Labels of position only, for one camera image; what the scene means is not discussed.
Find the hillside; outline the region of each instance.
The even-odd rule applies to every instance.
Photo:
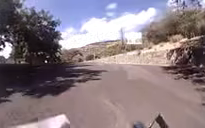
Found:
[[[141,48],[142,46],[138,44],[122,45],[120,40],[96,42],[81,48],[63,50],[62,59],[64,62],[81,62],[113,56]]]

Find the blue sky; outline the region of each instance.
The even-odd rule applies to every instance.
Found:
[[[45,9],[62,21],[60,30],[66,27],[81,27],[81,24],[92,17],[106,16],[106,6],[116,3],[116,15],[130,12],[137,13],[149,7],[165,9],[166,0],[26,0],[26,6]]]

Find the shrub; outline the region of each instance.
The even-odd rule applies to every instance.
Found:
[[[169,40],[170,42],[175,43],[175,42],[181,41],[183,38],[184,38],[184,37],[183,37],[182,35],[177,34],[177,35],[170,36],[170,37],[168,38],[168,40]]]
[[[144,28],[143,41],[158,44],[168,41],[174,35],[187,38],[201,35],[204,26],[201,12],[201,10],[168,12],[161,20],[152,22]]]
[[[87,55],[85,60],[88,61],[88,60],[93,60],[94,59],[94,55],[90,54],[90,55]]]

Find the utility pole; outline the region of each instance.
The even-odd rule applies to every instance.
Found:
[[[125,44],[125,34],[124,34],[123,28],[121,28],[120,34],[121,34],[121,45],[124,45]]]

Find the green tree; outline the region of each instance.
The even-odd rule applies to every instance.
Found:
[[[60,61],[58,20],[44,10],[23,8],[19,0],[0,0],[0,48],[12,44],[28,63]]]

